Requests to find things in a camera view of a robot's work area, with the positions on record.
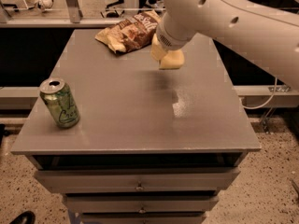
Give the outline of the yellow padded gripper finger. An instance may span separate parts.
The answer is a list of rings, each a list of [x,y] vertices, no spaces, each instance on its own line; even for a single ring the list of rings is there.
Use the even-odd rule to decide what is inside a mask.
[[[166,55],[166,51],[159,42],[157,35],[152,38],[150,55],[156,61],[160,61]]]

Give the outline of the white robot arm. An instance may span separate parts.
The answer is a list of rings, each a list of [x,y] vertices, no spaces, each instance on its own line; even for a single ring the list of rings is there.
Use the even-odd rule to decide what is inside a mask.
[[[164,0],[151,56],[160,61],[196,34],[233,50],[299,89],[299,16],[248,0]]]

